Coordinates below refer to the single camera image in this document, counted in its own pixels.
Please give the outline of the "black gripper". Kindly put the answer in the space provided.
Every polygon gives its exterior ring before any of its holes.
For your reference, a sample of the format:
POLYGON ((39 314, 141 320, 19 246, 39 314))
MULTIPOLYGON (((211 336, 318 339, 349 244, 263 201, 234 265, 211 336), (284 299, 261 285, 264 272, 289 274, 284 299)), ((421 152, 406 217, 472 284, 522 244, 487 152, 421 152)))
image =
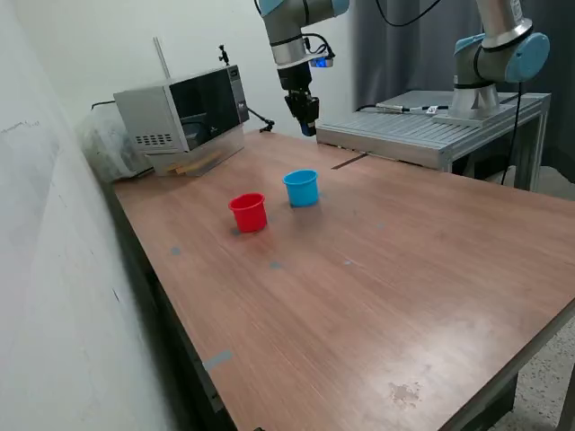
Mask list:
POLYGON ((295 65, 278 70, 281 88, 287 91, 286 104, 300 124, 303 135, 315 135, 315 122, 319 118, 320 102, 317 97, 309 97, 309 84, 312 76, 309 65, 295 65))

